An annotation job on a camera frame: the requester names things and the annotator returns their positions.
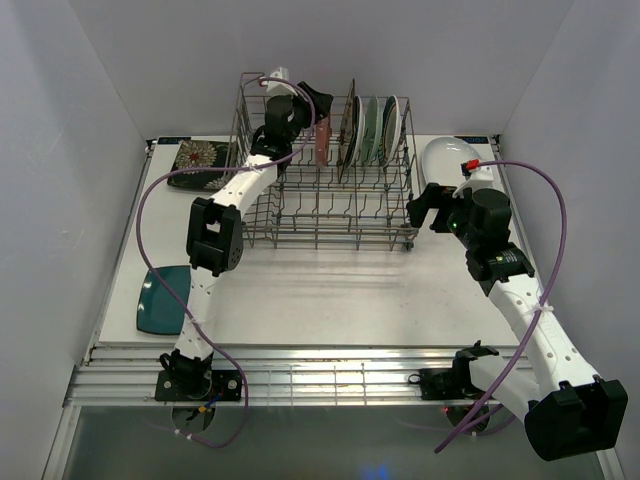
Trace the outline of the pink dotted scalloped plate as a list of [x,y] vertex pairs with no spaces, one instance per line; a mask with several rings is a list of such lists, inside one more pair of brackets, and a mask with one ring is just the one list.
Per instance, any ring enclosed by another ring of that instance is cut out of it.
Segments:
[[315,126],[314,158],[318,168],[328,165],[330,140],[331,123],[330,117],[327,116]]

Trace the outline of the cream floral square plate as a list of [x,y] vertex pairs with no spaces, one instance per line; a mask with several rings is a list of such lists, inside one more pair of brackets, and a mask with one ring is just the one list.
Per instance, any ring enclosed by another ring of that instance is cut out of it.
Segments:
[[345,107],[340,124],[337,161],[338,182],[342,181],[344,171],[349,164],[349,155],[351,153],[351,145],[354,139],[355,85],[356,81],[352,79],[349,85],[349,91],[345,100]]

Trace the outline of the white oval plate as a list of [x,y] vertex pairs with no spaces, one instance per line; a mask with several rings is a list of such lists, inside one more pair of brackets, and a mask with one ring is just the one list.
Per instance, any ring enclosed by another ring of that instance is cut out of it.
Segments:
[[462,198],[454,198],[455,189],[464,182],[461,164],[471,159],[484,162],[478,150],[456,137],[438,137],[430,141],[421,156],[420,172],[425,183],[438,183],[443,186],[442,196],[462,199],[470,189],[464,191]]

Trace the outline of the green floral plate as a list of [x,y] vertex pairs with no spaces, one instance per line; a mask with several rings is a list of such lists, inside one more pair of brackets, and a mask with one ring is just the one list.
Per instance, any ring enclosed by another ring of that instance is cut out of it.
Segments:
[[377,96],[369,99],[365,115],[364,135],[361,145],[360,160],[363,166],[370,165],[377,156],[382,135],[382,107]]

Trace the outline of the green red rimmed white plate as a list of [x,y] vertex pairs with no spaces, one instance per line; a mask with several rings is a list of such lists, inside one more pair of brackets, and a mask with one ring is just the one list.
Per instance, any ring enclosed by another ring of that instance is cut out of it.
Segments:
[[391,95],[383,110],[383,132],[379,150],[379,163],[382,167],[386,167],[395,155],[401,127],[400,102],[397,96]]

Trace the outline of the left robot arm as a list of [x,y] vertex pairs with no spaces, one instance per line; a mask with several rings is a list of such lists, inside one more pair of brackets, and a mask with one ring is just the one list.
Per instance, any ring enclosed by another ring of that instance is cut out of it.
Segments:
[[410,104],[395,95],[343,98],[306,83],[273,85],[263,122],[236,114],[224,172],[192,202],[186,229],[191,269],[187,313],[163,371],[190,399],[212,387],[213,347],[204,337],[218,278],[235,269],[246,244],[367,245],[409,251],[418,230]]

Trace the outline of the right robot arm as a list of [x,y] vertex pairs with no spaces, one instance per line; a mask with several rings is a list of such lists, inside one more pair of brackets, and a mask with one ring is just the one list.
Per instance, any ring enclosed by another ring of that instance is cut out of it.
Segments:
[[511,203],[501,191],[430,183],[430,228],[451,233],[465,247],[467,268],[484,294],[526,343],[535,377],[506,372],[498,350],[476,342],[458,351],[451,368],[464,397],[490,391],[524,424],[536,454],[552,461],[615,446],[628,403],[618,380],[605,380],[578,352],[542,302],[543,290],[524,252],[510,240]]

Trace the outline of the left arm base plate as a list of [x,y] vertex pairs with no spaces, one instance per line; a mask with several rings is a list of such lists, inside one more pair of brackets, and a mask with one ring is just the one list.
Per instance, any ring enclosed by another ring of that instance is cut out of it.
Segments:
[[159,402],[203,402],[217,398],[219,401],[239,401],[242,379],[238,371],[212,370],[204,379],[199,393],[185,394],[166,371],[158,374],[154,400]]

